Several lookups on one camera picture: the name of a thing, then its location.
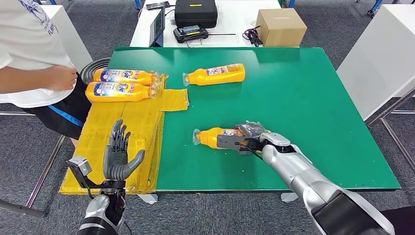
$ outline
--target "black shorts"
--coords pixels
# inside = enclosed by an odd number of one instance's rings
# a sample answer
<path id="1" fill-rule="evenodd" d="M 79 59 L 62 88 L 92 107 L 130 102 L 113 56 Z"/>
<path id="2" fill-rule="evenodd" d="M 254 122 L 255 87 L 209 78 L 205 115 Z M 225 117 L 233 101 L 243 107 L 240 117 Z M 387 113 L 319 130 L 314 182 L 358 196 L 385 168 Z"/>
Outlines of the black shorts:
<path id="1" fill-rule="evenodd" d="M 91 108 L 91 103 L 85 95 L 86 88 L 87 85 L 78 75 L 75 89 L 65 99 L 52 105 L 23 111 L 36 115 L 47 128 L 78 140 Z"/>

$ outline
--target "plastic bottle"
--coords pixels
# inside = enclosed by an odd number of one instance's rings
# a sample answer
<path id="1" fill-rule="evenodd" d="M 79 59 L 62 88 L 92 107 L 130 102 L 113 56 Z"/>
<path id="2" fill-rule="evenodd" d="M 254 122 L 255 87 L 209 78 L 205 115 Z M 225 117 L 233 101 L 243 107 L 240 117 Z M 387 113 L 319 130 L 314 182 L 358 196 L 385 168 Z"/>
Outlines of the plastic bottle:
<path id="1" fill-rule="evenodd" d="M 219 127 L 213 127 L 207 131 L 200 131 L 195 129 L 193 131 L 193 144 L 204 144 L 211 148 L 222 149 L 219 148 L 217 144 L 217 136 L 218 135 L 236 135 L 236 136 L 243 136 L 242 132 L 237 129 L 222 129 Z"/>
<path id="2" fill-rule="evenodd" d="M 159 82 L 157 73 L 149 73 L 141 70 L 108 70 L 97 69 L 93 73 L 94 82 L 128 82 L 140 83 L 145 86 Z"/>
<path id="3" fill-rule="evenodd" d="M 242 64 L 233 64 L 210 69 L 198 69 L 189 74 L 183 73 L 185 86 L 195 84 L 198 86 L 242 82 L 245 79 L 245 68 Z"/>
<path id="4" fill-rule="evenodd" d="M 141 101 L 156 98 L 160 90 L 157 84 L 149 87 L 139 83 L 91 82 L 87 87 L 87 98 L 92 102 Z"/>

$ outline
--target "bottle label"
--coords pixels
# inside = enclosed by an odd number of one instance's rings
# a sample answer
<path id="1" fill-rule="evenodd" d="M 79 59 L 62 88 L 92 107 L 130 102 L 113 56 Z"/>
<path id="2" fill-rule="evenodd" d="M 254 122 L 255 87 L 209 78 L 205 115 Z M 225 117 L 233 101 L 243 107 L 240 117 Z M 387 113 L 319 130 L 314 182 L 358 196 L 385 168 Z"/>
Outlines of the bottle label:
<path id="1" fill-rule="evenodd" d="M 228 65 L 226 66 L 226 69 L 228 70 L 228 72 L 236 72 L 236 71 L 241 70 L 239 65 Z"/>
<path id="2" fill-rule="evenodd" d="M 230 136 L 243 136 L 242 132 L 240 130 L 237 130 L 237 129 L 224 130 L 223 134 L 230 135 Z"/>
<path id="3" fill-rule="evenodd" d="M 119 82 L 121 79 L 137 80 L 140 70 L 104 70 L 101 73 L 102 82 Z"/>
<path id="4" fill-rule="evenodd" d="M 134 83 L 107 83 L 98 82 L 93 88 L 96 96 L 123 96 L 134 93 Z"/>
<path id="5" fill-rule="evenodd" d="M 218 75 L 218 74 L 226 73 L 226 72 L 235 72 L 239 70 L 241 69 L 239 68 L 238 65 L 235 64 L 235 65 L 227 65 L 227 66 L 210 68 L 210 69 L 207 69 L 206 72 L 209 76 L 211 76 L 211 75 Z"/>

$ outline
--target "cardboard box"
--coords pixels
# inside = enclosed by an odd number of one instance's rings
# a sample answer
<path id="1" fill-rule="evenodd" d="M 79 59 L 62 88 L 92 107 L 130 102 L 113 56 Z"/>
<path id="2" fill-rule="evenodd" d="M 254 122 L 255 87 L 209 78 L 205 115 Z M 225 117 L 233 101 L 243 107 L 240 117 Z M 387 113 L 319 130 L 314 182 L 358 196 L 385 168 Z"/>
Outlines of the cardboard box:
<path id="1" fill-rule="evenodd" d="M 256 26 L 264 47 L 298 47 L 307 30 L 293 8 L 261 9 Z"/>

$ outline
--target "black hose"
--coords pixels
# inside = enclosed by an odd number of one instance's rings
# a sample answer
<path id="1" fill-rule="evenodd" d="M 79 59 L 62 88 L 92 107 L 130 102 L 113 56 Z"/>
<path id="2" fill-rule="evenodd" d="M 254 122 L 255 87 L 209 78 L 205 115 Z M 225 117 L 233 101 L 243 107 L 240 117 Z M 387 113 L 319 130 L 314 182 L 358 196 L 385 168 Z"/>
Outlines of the black hose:
<path id="1" fill-rule="evenodd" d="M 102 58 L 99 60 L 92 61 L 91 63 L 87 64 L 81 71 L 80 75 L 82 78 L 82 81 L 85 84 L 89 84 L 93 80 L 93 73 L 97 69 L 106 68 L 108 64 L 110 63 L 110 57 L 108 58 Z"/>

